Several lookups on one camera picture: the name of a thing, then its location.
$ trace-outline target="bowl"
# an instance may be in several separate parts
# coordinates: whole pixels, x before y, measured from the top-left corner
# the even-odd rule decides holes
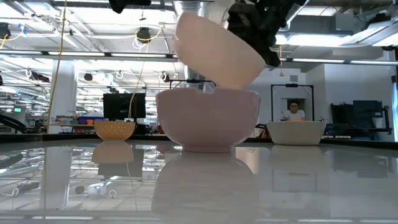
[[[103,141],[94,149],[91,161],[97,164],[122,164],[134,161],[134,153],[124,141]]]
[[[275,144],[291,146],[316,146],[325,131],[321,121],[280,121],[267,123],[267,129]]]
[[[247,90],[165,90],[156,96],[164,133],[191,152],[229,152],[254,131],[260,96]]]
[[[264,59],[245,41],[196,14],[181,15],[176,36],[178,58],[223,88],[243,89],[266,66]]]
[[[167,223],[255,223],[257,185],[232,153],[182,152],[160,172],[151,212]]]
[[[328,169],[325,155],[318,146],[281,146],[271,149],[268,164],[273,169],[299,174],[317,174]]]
[[[102,140],[126,140],[132,136],[136,124],[124,121],[95,121],[95,133]]]

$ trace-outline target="yellow cable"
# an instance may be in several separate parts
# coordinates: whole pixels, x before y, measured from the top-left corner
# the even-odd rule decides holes
[[[18,36],[14,37],[12,39],[7,39],[6,41],[16,40],[16,39],[20,38],[23,33],[24,33],[24,27],[21,27],[21,32],[19,33]]]
[[[158,32],[154,37],[151,37],[151,38],[149,38],[149,39],[141,39],[141,38],[137,37],[137,32],[136,32],[136,38],[137,38],[138,40],[148,41],[148,40],[155,39],[155,38],[160,34],[160,32],[162,32],[162,28],[159,28],[159,32]]]
[[[50,130],[52,102],[54,100],[55,88],[57,87],[58,72],[60,70],[60,62],[61,62],[61,56],[62,56],[62,51],[63,51],[63,33],[64,33],[63,30],[65,28],[66,11],[67,11],[67,0],[65,0],[65,8],[63,10],[60,55],[58,56],[57,71],[55,72],[54,86],[52,87],[52,92],[51,92],[51,97],[50,97],[49,118],[47,119],[47,134],[49,133],[49,130]]]
[[[149,48],[149,43],[147,44],[147,49],[145,50],[145,53],[148,53],[148,48]],[[131,118],[131,105],[132,105],[132,102],[133,102],[133,99],[134,99],[134,95],[136,94],[136,91],[138,89],[138,84],[141,81],[142,71],[144,71],[144,65],[145,65],[145,62],[142,62],[141,72],[140,72],[139,77],[138,77],[138,82],[137,82],[137,85],[136,85],[136,89],[134,90],[134,93],[132,94],[132,97],[130,99],[128,118]]]
[[[6,34],[2,40],[1,46],[0,46],[0,50],[2,49],[2,47],[4,46],[4,43],[6,42],[6,39],[8,37],[8,34]]]

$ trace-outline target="pink bowl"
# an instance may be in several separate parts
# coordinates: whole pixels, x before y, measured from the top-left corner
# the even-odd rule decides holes
[[[247,90],[196,88],[166,90],[156,96],[164,133],[191,152],[229,152],[254,131],[260,96]]]

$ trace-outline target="glossy white table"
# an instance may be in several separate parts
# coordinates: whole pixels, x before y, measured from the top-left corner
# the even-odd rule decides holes
[[[398,151],[100,143],[2,144],[24,159],[0,169],[0,223],[398,223]]]

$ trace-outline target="ceiling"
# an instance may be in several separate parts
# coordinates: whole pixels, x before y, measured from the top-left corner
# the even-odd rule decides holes
[[[232,5],[231,0],[205,1],[202,4],[207,8],[208,18],[215,23],[221,23],[225,10]],[[20,26],[25,30],[20,38],[5,42],[3,50],[39,50],[58,51],[60,48],[62,32],[62,10],[63,1],[51,0],[25,0],[25,1],[0,1],[0,22],[10,23],[11,37],[21,34]],[[64,51],[74,52],[147,52],[160,54],[174,54],[174,33],[178,14],[174,10],[172,1],[166,1],[165,6],[160,2],[153,1],[148,7],[129,7],[121,14],[116,14],[110,9],[107,0],[68,1]],[[337,14],[352,14],[353,12],[365,12],[375,8],[388,6],[391,1],[310,1],[298,14],[305,16],[332,19]],[[149,27],[152,36],[158,35],[145,47],[137,47],[134,34],[140,27]],[[333,49],[330,47],[306,47],[282,45],[282,56],[303,58],[356,58],[376,59],[382,56],[379,47],[368,47],[361,49]],[[117,60],[77,60],[80,72],[79,84],[100,85],[98,82],[84,81],[85,73],[107,73],[113,76],[113,83],[119,86],[130,86],[125,88],[131,91],[141,72],[142,62],[117,61]],[[288,68],[299,68],[302,72],[311,69],[313,65],[307,63],[285,63]],[[38,84],[41,81],[33,81],[27,77],[26,70],[37,72],[51,79],[53,61],[43,58],[10,58],[0,57],[0,71],[4,83],[12,84]],[[172,78],[185,79],[184,66],[181,62],[146,62],[143,66],[141,83],[146,86],[164,89],[169,86],[160,80],[159,75],[163,72]],[[43,96],[39,100],[44,102],[49,97],[49,87],[18,87],[18,93],[33,93]],[[109,92],[108,89],[80,88],[80,98],[89,99],[90,96],[101,95]],[[0,92],[0,103],[15,103],[15,100],[6,101],[7,93],[4,89]]]

